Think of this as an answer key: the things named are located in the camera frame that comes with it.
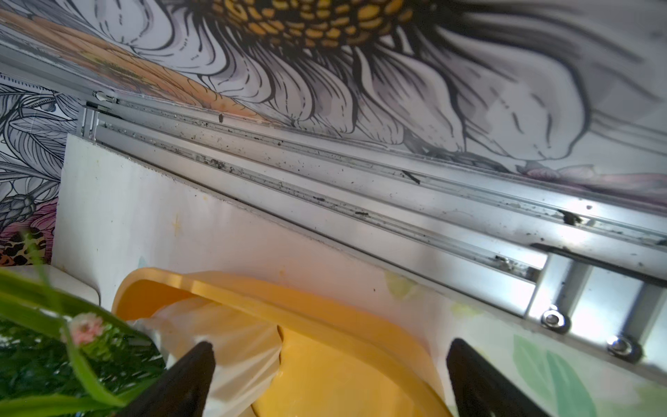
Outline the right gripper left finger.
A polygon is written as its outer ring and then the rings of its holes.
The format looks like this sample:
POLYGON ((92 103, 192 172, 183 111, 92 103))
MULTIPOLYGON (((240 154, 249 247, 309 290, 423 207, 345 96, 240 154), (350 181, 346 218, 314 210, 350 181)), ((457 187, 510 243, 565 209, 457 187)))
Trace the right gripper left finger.
POLYGON ((199 342, 116 416, 200 417, 215 372, 209 342, 199 342))

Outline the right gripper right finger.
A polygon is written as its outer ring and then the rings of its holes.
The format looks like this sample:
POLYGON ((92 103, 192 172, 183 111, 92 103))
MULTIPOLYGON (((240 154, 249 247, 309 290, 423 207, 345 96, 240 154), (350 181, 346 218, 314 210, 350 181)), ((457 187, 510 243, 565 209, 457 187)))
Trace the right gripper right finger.
POLYGON ((446 365, 459 416, 542 416, 547 413, 463 339, 454 339, 446 365))

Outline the pink flower potted plant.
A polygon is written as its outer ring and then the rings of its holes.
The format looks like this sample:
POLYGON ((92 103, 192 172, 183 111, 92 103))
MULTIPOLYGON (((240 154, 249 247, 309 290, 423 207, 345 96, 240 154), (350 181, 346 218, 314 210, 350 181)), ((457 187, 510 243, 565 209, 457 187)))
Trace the pink flower potted plant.
POLYGON ((199 342, 215 372, 202 416, 250 416, 276 376, 276 326, 194 296, 123 321, 54 288, 43 272, 45 240, 14 234, 1 251, 1 413, 116 416, 199 342), (34 266, 36 283, 2 267, 34 266))

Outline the yellow plastic tray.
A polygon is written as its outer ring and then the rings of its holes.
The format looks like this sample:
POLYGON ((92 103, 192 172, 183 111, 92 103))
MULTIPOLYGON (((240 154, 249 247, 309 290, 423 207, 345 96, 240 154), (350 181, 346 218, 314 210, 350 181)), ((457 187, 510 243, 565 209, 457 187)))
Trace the yellow plastic tray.
POLYGON ((137 269, 113 312, 148 318, 194 296, 274 324, 280 370, 254 403, 258 416, 448 416, 434 362, 410 333, 319 295, 222 272, 137 269))

